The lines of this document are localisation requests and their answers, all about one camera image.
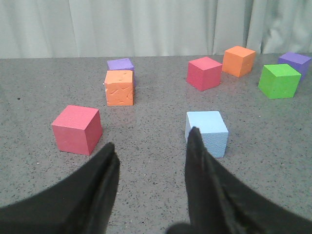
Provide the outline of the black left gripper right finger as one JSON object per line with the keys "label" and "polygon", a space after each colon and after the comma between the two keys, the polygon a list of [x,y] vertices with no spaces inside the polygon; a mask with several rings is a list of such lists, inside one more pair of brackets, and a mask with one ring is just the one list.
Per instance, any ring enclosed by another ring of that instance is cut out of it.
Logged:
{"label": "black left gripper right finger", "polygon": [[200,131],[189,132],[185,183],[190,223],[168,234],[310,234],[312,222],[257,194],[207,151]]}

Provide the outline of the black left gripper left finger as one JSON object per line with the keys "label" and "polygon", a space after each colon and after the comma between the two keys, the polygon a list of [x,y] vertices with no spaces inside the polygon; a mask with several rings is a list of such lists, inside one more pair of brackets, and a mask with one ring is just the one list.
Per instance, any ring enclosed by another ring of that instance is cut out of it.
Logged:
{"label": "black left gripper left finger", "polygon": [[2,234],[104,234],[119,182],[120,162],[106,144],[54,186],[0,210]]}

